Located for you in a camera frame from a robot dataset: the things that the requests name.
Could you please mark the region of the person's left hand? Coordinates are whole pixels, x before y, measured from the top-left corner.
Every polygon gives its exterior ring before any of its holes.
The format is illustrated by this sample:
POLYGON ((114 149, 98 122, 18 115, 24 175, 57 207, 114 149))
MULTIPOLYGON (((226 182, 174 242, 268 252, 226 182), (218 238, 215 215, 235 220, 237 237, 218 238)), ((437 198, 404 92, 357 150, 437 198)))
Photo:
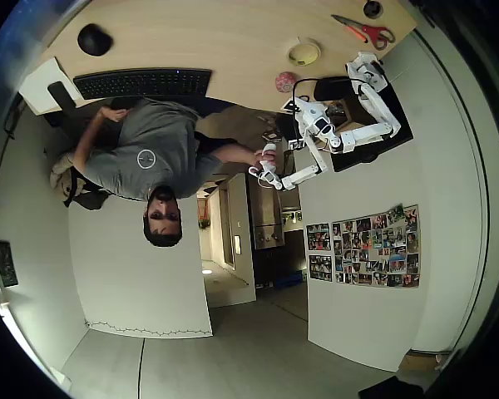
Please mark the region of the person's left hand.
POLYGON ((102 106, 99 113, 107 120, 118 123, 122 121, 129 113, 128 109, 112 109, 108 106, 102 106))

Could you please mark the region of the person's right hand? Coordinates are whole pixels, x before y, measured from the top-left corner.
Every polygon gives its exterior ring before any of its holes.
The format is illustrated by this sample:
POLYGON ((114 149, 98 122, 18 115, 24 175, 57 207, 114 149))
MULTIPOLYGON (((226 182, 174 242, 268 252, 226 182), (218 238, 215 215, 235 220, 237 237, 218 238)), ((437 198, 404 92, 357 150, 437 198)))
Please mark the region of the person's right hand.
POLYGON ((275 150, 257 150, 254 153, 254 158, 255 158, 255 163, 254 166, 260 169, 263 166, 263 163, 268 163, 271 165, 275 165, 275 156, 276 156, 276 151, 275 150))

